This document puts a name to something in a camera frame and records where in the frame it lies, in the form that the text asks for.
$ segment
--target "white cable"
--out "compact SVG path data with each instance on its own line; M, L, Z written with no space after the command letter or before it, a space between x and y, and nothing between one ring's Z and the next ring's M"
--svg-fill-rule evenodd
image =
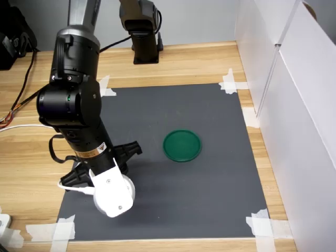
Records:
M80 193L84 193L84 194L87 194L87 195L93 195L94 192L95 192L95 188L91 187L91 186L86 186L86 187L69 187L69 186L63 186L61 184L61 180L58 181L57 186L59 188L65 189L65 190L80 192Z
M43 124L21 124L21 125L6 127L4 129L0 130L0 132L3 132L5 130L11 130L11 129L14 129L14 128L20 128L20 127L44 127L44 128L53 129L53 127L45 126Z

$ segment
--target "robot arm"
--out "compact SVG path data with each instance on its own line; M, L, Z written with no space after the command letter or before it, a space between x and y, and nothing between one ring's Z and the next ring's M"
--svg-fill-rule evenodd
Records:
M129 32L133 42L134 64L159 63L159 51L163 50L161 35L158 33L162 23L160 11L149 0L120 0L120 4L122 26Z
M100 0L70 0L68 26L57 34L49 84L37 96L37 111L42 124L61 133L53 138L65 138L74 150L76 155L66 160L80 162L61 185L94 185L97 208L115 217L133 204L126 162L142 151L137 141L113 146L100 118L100 44L93 34L99 6ZM53 151L53 138L50 154L64 163Z

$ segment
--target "warning label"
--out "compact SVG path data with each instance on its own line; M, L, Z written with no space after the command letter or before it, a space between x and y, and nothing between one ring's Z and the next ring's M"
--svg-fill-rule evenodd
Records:
M80 158L89 159L89 158L98 156L100 153L103 153L104 150L106 150L105 142L103 142L101 145L99 145L96 149L93 149L92 151L83 151L83 152L75 151L75 153Z

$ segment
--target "white wall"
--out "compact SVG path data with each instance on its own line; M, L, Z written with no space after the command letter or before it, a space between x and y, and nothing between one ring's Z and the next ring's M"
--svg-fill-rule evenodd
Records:
M277 29L278 32L270 36L267 22L262 15L266 12L266 8L260 10L252 0L241 0L237 12L235 36L256 113L259 112L272 61L277 52L275 44L282 33L282 30Z
M281 44L297 0L254 0L272 43Z
M234 40L238 0L152 0L161 11L164 45ZM53 50L56 33L67 26L68 0L10 0L34 31L38 49ZM102 0L95 35L101 47L128 36L119 0ZM131 46L131 41L119 47Z
M335 69L336 46L299 3L270 72L259 120L302 252L336 247Z

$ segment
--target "black bag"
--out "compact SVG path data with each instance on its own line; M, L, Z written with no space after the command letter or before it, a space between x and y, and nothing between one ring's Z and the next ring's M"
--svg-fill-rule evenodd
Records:
M36 47L36 37L21 11L0 0L0 70L10 69L18 57Z

